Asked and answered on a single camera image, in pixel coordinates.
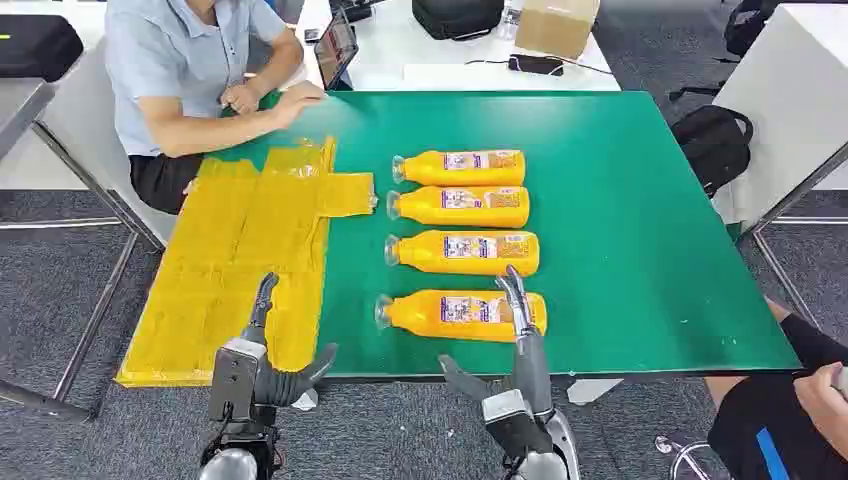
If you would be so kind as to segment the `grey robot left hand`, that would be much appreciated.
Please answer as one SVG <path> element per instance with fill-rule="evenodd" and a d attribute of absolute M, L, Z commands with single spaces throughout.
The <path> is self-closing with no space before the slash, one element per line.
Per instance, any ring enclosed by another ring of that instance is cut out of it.
<path fill-rule="evenodd" d="M 267 314 L 273 304 L 271 294 L 279 281 L 276 273 L 269 272 L 261 280 L 249 321 L 240 338 L 266 347 L 265 326 Z M 254 385 L 254 403 L 275 407 L 293 405 L 307 390 L 313 388 L 333 365 L 338 345 L 329 343 L 318 356 L 299 371 L 283 371 L 273 367 L 267 357 L 258 361 Z"/>

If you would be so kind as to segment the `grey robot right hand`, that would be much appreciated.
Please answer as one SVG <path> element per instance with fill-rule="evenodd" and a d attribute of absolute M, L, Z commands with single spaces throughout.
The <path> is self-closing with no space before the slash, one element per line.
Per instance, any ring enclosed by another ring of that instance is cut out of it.
<path fill-rule="evenodd" d="M 513 314 L 515 336 L 513 369 L 507 378 L 518 389 L 536 417 L 546 417 L 554 410 L 550 371 L 544 351 L 544 338 L 532 321 L 529 300 L 521 276 L 513 265 L 495 279 L 504 291 Z M 438 356 L 445 380 L 475 401 L 492 396 L 489 384 L 462 370 L 449 355 Z"/>

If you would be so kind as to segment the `person's left hand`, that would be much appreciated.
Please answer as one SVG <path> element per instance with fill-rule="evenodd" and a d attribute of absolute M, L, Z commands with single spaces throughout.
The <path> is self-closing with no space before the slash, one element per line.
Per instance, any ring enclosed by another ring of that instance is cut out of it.
<path fill-rule="evenodd" d="M 227 87 L 220 97 L 222 108 L 229 108 L 242 115 L 256 112 L 262 95 L 249 83 L 241 83 Z"/>

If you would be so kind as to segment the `person's right hand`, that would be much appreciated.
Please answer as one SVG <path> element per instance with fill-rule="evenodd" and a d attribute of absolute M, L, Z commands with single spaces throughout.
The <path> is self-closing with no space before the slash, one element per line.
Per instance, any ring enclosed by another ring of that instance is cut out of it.
<path fill-rule="evenodd" d="M 274 129 L 288 128 L 304 109 L 321 102 L 325 91 L 316 84 L 303 80 L 288 87 L 270 110 L 271 125 Z"/>

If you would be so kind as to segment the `person's hand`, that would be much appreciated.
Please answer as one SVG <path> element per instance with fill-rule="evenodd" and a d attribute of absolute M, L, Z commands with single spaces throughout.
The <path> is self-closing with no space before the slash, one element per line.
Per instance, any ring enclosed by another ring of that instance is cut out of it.
<path fill-rule="evenodd" d="M 795 379 L 793 387 L 815 428 L 847 459 L 847 401 L 831 384 L 842 368 L 840 362 L 822 366 L 810 376 Z"/>

